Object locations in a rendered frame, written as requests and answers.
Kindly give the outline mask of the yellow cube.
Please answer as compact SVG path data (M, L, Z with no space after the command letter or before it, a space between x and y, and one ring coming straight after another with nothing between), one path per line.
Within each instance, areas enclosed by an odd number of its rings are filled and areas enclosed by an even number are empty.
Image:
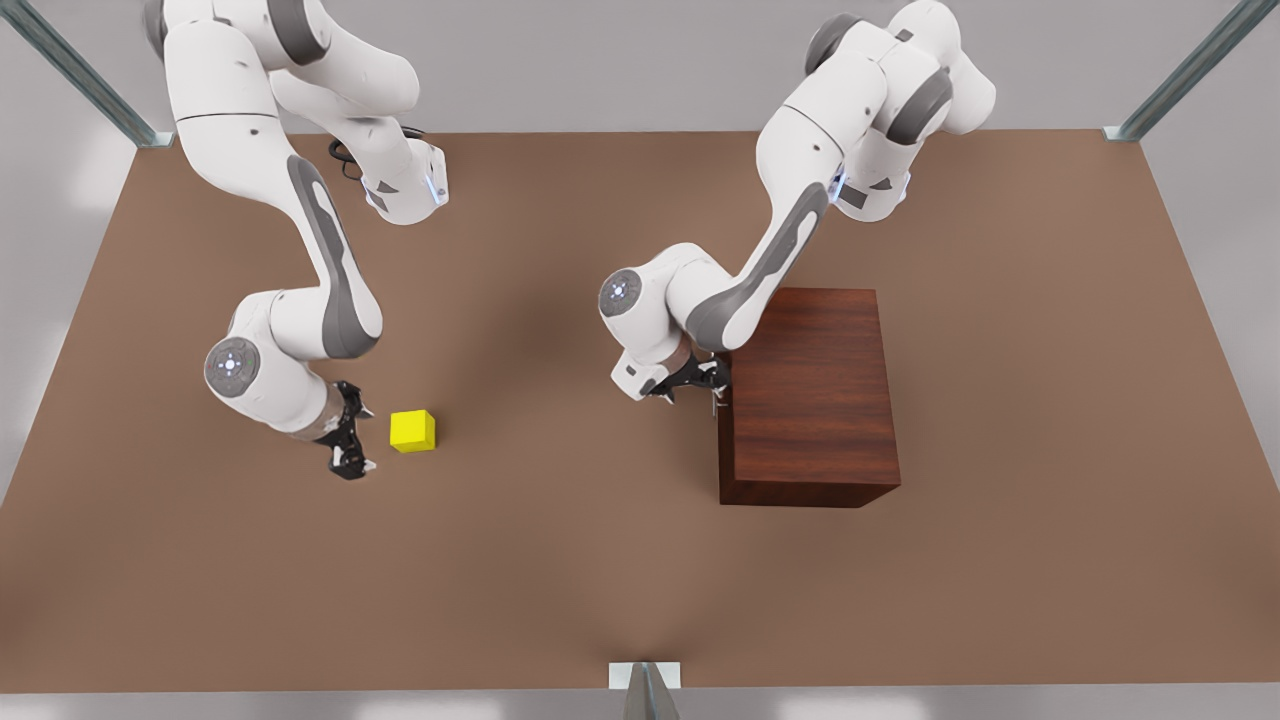
M436 447L436 420L425 409L390 415L389 445L401 454L413 454Z

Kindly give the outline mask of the dark wooden cabinet box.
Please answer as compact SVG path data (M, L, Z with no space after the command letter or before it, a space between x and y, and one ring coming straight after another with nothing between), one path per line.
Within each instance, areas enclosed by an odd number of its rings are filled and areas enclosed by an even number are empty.
M723 505L860 509L899 488L873 290L782 288L728 354L717 404Z

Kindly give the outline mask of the silver frame post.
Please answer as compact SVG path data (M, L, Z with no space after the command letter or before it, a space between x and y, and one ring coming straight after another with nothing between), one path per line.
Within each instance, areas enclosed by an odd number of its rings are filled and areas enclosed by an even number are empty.
M157 132L28 0L0 0L0 17L138 149L166 149L175 135Z
M681 720L671 689L682 687L680 662L611 662L608 687L626 689L622 720Z
M1102 128L1105 140L1124 143L1143 140L1277 6L1280 0L1239 0L1121 124Z

